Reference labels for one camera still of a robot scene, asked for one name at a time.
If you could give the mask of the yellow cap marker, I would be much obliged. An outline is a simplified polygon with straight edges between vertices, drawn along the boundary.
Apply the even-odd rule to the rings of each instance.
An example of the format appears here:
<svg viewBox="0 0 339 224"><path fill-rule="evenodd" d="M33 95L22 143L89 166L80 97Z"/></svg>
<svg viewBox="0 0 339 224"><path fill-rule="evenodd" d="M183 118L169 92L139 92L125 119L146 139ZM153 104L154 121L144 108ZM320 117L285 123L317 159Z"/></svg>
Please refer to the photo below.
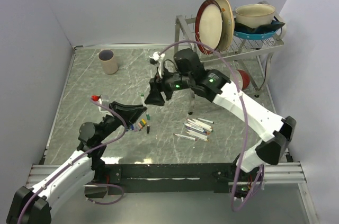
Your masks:
<svg viewBox="0 0 339 224"><path fill-rule="evenodd" d="M207 137L196 136L196 135L192 135L192 136L195 137L195 138L198 138L198 139L200 139L200 140L202 140L202 141L205 141L205 142L208 142L208 141L209 141Z"/></svg>

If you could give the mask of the black cap marker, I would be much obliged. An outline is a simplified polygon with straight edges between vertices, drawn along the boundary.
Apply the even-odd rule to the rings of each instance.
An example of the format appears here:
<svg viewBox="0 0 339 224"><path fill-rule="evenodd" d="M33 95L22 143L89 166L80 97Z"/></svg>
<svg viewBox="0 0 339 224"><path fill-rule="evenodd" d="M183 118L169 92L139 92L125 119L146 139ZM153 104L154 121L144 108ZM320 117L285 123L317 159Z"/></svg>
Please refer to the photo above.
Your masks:
<svg viewBox="0 0 339 224"><path fill-rule="evenodd" d="M210 121L210 120L207 120L207 119L203 119L203 118L198 118L199 121L202 121L202 122L206 122L206 123L210 123L210 124L214 124L213 121Z"/></svg>

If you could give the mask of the blue baking dish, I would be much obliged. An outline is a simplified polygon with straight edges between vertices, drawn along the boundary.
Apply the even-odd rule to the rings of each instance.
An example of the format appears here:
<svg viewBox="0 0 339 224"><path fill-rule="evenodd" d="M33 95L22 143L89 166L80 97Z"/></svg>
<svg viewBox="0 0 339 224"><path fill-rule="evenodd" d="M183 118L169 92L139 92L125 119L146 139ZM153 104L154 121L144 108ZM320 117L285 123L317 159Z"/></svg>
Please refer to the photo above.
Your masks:
<svg viewBox="0 0 339 224"><path fill-rule="evenodd" d="M277 20L276 17L270 24L260 25L257 28L250 28L235 20L234 36L246 40L265 40L274 36L284 26L285 23Z"/></svg>

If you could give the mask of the dark blue cloth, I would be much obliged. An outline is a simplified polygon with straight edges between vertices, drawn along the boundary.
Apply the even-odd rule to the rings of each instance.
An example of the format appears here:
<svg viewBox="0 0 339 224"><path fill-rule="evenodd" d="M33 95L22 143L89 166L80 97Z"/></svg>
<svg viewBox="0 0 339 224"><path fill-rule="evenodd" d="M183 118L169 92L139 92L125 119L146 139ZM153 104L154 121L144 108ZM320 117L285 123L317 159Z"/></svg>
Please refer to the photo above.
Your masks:
<svg viewBox="0 0 339 224"><path fill-rule="evenodd" d="M235 19L235 29L234 29L234 31L245 33L245 34L266 34L266 33L270 33L270 32L275 32L275 31L281 29L283 26L285 26L284 22L277 21L275 16L273 18L274 18L274 20L272 20L271 23L262 24L262 25L255 27L255 28L252 28L252 27L246 26L242 23L239 23Z"/></svg>

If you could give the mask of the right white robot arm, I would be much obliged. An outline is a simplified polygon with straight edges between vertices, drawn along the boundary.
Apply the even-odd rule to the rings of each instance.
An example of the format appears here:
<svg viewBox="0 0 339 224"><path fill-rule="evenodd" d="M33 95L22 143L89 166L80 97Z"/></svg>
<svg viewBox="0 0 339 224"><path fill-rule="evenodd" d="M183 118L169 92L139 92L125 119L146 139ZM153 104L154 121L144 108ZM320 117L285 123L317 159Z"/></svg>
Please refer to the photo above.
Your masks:
<svg viewBox="0 0 339 224"><path fill-rule="evenodd" d="M149 81L150 91L145 104L163 106L172 98L173 92L191 89L195 95L246 122L258 134L261 140L245 151L231 169L236 180L245 180L254 168L262 164L279 163L292 139L296 126L294 118L283 118L267 110L238 90L235 82L222 72L205 69L198 54L191 49L180 50L174 55L175 72L165 68L165 56L160 52L154 52L149 61L157 67L157 73Z"/></svg>

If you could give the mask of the green cap marker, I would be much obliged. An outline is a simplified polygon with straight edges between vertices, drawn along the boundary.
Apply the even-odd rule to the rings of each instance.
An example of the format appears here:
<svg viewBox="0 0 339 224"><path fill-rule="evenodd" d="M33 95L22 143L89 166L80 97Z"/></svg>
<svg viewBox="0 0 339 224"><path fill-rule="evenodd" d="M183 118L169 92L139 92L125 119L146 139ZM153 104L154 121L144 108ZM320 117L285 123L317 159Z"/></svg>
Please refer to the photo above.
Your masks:
<svg viewBox="0 0 339 224"><path fill-rule="evenodd" d="M144 96L144 93L141 93L140 97L141 97L141 101L142 101L143 106L146 108L146 111L145 111L146 118L147 118L148 121L150 121L150 114L149 114L147 105L146 105L146 103L145 103L145 96Z"/></svg>

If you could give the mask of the steel dish rack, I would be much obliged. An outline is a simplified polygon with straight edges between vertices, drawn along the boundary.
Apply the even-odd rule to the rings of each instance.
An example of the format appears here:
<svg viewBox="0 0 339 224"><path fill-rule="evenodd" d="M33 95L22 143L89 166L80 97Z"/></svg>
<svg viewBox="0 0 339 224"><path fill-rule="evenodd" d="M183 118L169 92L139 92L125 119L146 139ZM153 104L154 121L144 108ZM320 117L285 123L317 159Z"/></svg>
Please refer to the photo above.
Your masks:
<svg viewBox="0 0 339 224"><path fill-rule="evenodd" d="M231 10L230 3L227 0L215 0L216 2L220 2L221 5L225 5L225 13ZM196 17L185 18L183 15L177 15L175 20L175 42L179 41L180 32L183 33L183 40L195 40L193 36L195 32L191 31L190 24L195 25ZM237 35L233 35L232 42L228 45L226 50L219 51L220 55L224 58L226 62L236 62L238 66L244 70L249 76L250 82L250 90L245 90L245 93L249 96L253 96L255 98L259 98L265 91L267 91L268 96L270 97L273 109L275 111L275 107L272 101L271 92L268 86L269 78L271 76L271 61L273 55L278 51L282 50L284 45L283 37L286 34L287 26L284 25L281 29L278 29L277 32L272 33L269 37L261 36L259 39L253 39L253 37L244 37L239 38ZM216 65L222 64L222 60L213 54L200 56L201 61L205 65ZM261 64L260 56L267 55L265 62L265 70L263 69L263 65ZM246 63L244 60L254 59L256 58L257 63L262 71L263 82L260 86L257 85L253 75L248 70Z"/></svg>

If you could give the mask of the beige ceramic bowl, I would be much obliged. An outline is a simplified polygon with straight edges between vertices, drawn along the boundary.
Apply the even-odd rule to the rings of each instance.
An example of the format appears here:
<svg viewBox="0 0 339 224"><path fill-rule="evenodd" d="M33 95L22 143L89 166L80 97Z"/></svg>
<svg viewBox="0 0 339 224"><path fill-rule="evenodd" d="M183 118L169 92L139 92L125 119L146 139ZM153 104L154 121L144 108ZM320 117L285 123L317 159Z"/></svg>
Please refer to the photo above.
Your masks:
<svg viewBox="0 0 339 224"><path fill-rule="evenodd" d="M269 4L248 4L236 8L235 15L237 22L255 28L271 23L275 11L275 7Z"/></svg>

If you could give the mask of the red rimmed white plate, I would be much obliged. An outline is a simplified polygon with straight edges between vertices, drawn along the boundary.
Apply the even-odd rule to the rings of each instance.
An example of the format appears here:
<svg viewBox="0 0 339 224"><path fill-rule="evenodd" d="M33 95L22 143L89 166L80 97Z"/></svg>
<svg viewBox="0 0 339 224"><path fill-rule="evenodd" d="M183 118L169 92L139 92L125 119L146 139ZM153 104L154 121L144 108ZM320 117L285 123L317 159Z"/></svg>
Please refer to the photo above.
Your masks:
<svg viewBox="0 0 339 224"><path fill-rule="evenodd" d="M216 50L222 37L223 23L223 14L217 1L205 0L195 18L195 40Z"/></svg>

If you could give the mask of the red white bowl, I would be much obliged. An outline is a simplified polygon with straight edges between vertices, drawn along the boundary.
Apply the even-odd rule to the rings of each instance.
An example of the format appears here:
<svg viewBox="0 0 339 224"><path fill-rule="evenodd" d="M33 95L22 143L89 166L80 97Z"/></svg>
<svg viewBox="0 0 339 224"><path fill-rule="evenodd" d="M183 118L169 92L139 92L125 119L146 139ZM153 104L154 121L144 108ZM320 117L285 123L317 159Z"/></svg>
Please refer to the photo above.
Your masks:
<svg viewBox="0 0 339 224"><path fill-rule="evenodd" d="M248 88L250 84L250 77L244 70L236 69L236 78L238 79L239 88L244 90Z"/></svg>

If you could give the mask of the beige plate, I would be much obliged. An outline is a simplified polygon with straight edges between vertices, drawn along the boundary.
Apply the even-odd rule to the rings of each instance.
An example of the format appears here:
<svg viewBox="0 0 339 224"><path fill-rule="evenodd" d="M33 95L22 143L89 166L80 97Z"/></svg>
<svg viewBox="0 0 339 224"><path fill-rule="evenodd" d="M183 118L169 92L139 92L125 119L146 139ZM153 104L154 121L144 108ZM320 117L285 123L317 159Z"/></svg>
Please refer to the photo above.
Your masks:
<svg viewBox="0 0 339 224"><path fill-rule="evenodd" d="M235 28L235 21L233 16L233 10L228 0L216 0L222 11L223 24L222 24L222 36L218 46L219 51L227 51L230 47Z"/></svg>

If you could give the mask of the beige cylindrical cup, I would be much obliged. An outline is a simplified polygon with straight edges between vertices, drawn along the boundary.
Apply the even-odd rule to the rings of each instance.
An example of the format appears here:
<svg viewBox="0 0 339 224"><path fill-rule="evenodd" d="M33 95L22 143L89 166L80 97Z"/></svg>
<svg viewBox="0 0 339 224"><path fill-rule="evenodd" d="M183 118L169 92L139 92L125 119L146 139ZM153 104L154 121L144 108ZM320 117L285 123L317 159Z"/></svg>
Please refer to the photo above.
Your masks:
<svg viewBox="0 0 339 224"><path fill-rule="evenodd" d="M112 50L100 51L98 54L98 58L101 63L102 69L106 74L112 75L118 71L118 62Z"/></svg>

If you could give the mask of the grey marker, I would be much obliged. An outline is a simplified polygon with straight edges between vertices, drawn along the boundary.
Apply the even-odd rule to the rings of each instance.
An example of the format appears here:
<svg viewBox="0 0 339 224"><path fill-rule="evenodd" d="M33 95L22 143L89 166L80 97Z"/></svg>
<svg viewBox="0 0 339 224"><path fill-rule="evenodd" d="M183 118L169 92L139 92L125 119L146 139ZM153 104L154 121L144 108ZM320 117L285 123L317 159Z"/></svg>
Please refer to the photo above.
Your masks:
<svg viewBox="0 0 339 224"><path fill-rule="evenodd" d="M187 130L187 133L190 134L190 135L196 135L196 136L208 137L208 136L205 135L205 134L201 134L201 133L198 133L198 132L195 132L195 131L192 131L192 130Z"/></svg>

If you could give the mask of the black base frame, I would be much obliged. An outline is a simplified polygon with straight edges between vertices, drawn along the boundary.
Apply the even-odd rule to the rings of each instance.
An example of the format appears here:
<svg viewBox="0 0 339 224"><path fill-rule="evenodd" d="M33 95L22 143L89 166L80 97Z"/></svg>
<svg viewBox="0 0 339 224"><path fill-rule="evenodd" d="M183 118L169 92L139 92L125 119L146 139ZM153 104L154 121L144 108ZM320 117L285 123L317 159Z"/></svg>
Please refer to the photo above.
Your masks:
<svg viewBox="0 0 339 224"><path fill-rule="evenodd" d="M92 183L108 183L125 193L199 192L229 193L235 163L106 164L94 159Z"/></svg>

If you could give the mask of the pink cap marker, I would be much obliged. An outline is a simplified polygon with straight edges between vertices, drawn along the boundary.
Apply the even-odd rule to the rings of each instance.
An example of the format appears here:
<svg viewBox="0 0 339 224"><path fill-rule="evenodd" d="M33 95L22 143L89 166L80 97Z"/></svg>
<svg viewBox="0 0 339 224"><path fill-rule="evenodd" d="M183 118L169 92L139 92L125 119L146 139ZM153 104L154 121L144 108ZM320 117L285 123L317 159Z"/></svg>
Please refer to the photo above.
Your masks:
<svg viewBox="0 0 339 224"><path fill-rule="evenodd" d="M174 133L173 135L178 137L178 138L187 139L187 140L191 140L191 141L197 141L197 138L195 138L195 137L181 135L181 134L177 134L177 133Z"/></svg>

